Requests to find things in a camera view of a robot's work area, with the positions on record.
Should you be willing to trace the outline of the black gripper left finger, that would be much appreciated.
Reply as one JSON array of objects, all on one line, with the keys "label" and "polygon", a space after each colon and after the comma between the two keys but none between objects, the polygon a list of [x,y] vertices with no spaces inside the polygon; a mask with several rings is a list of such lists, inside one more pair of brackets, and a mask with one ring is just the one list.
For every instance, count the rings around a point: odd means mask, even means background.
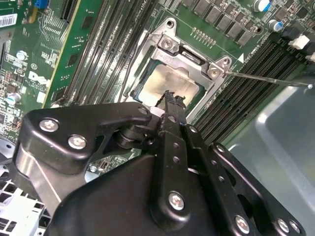
[{"label": "black gripper left finger", "polygon": [[177,231],[190,218],[188,162],[177,104],[165,92],[153,115],[137,102],[34,110],[22,122],[13,165],[51,217],[73,191],[130,160],[154,160],[149,210]]}]

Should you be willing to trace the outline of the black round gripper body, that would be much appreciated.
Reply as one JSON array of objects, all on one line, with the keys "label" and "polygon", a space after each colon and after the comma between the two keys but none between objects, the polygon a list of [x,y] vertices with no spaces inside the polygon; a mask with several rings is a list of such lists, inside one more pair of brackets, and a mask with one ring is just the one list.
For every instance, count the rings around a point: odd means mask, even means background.
[{"label": "black round gripper body", "polygon": [[69,194],[56,209],[47,236],[217,236],[199,176],[189,172],[189,222],[165,231],[152,219],[149,202],[154,160],[130,160]]}]

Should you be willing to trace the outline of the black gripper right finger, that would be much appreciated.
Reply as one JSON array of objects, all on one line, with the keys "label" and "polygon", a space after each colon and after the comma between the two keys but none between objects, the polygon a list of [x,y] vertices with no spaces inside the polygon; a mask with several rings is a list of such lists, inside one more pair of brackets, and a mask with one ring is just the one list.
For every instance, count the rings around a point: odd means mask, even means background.
[{"label": "black gripper right finger", "polygon": [[304,236],[298,220],[222,144],[206,145],[186,122],[176,96],[188,148],[192,216],[177,236]]}]

